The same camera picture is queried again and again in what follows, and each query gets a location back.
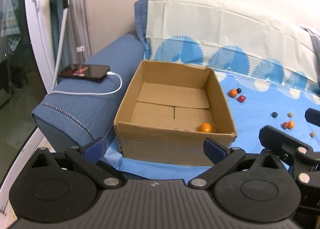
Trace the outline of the orange round fruit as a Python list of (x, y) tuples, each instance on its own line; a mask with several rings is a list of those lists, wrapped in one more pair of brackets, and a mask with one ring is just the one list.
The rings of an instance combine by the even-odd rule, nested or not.
[(288, 121), (288, 128), (293, 129), (295, 127), (295, 122), (294, 121)]

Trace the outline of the red cherry tomato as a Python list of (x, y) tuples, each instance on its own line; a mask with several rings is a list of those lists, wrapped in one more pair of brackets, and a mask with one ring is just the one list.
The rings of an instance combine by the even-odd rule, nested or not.
[(288, 126), (289, 126), (288, 122), (284, 122), (284, 123), (282, 124), (282, 128), (283, 128), (283, 129), (287, 129)]

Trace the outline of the orange fruit with stem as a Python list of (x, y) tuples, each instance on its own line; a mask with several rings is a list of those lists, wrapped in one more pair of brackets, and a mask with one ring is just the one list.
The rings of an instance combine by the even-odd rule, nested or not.
[(199, 132), (202, 133), (211, 133), (213, 131), (213, 127), (210, 123), (202, 123), (199, 127)]

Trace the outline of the red strawberry-like fruit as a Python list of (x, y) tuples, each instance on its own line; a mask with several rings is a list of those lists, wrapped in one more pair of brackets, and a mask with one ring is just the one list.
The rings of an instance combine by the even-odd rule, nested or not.
[(243, 103), (246, 100), (246, 96), (240, 95), (237, 99), (238, 102)]

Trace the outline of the blue sofa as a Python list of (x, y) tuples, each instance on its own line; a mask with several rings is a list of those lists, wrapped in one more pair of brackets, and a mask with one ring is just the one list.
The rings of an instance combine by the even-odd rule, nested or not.
[(148, 0), (135, 2), (135, 31), (118, 38), (86, 64), (109, 65), (113, 76), (100, 83), (80, 79), (63, 79), (56, 90), (32, 112), (40, 131), (56, 152), (71, 146), (85, 146), (98, 137), (107, 141), (102, 161), (118, 167), (123, 157), (113, 128), (114, 118), (127, 87), (140, 62), (145, 58), (145, 33)]

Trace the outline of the blue fan-pattern sheet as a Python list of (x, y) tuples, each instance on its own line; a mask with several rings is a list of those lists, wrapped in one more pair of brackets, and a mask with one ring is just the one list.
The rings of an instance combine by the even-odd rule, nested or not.
[(293, 112), (290, 135), (319, 150), (304, 113), (319, 109), (316, 55), (310, 35), (229, 8), (215, 0), (148, 0), (145, 60), (213, 69), (223, 92), (240, 88), (243, 103), (227, 98), (236, 127), (234, 146), (261, 151), (259, 130), (279, 127)]

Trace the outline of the brown cardboard box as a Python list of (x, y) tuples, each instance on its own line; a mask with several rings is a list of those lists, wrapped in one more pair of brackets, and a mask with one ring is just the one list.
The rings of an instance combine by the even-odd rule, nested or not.
[[(199, 132), (210, 123), (211, 133)], [(203, 66), (142, 61), (121, 101), (114, 128), (127, 159), (211, 166), (203, 141), (229, 147), (236, 127), (216, 72)]]

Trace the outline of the grey floral blanket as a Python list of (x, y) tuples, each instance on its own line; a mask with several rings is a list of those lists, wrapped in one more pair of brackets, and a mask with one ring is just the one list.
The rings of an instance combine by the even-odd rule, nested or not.
[(310, 35), (310, 39), (312, 42), (313, 50), (316, 55), (316, 63), (315, 63), (315, 69), (317, 73), (317, 83), (319, 84), (319, 68), (320, 68), (320, 36), (319, 36), (319, 31), (314, 31), (309, 29), (308, 27), (302, 27), (305, 31), (308, 32)]

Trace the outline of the black smartphone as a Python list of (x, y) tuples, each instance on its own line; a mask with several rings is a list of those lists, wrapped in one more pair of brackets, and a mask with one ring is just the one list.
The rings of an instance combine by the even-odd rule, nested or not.
[(70, 64), (59, 72), (59, 77), (100, 82), (110, 69), (109, 65)]

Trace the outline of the grey curtain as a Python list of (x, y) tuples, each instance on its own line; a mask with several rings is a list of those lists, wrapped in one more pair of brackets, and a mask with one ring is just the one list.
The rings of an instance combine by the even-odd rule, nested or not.
[(84, 63), (93, 55), (87, 0), (69, 0), (67, 38), (72, 63)]

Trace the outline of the white door frame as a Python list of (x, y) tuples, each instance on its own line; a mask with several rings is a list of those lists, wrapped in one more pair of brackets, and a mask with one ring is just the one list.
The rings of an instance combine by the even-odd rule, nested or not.
[(50, 1), (25, 0), (25, 12), (37, 67), (46, 91), (50, 92), (55, 70)]

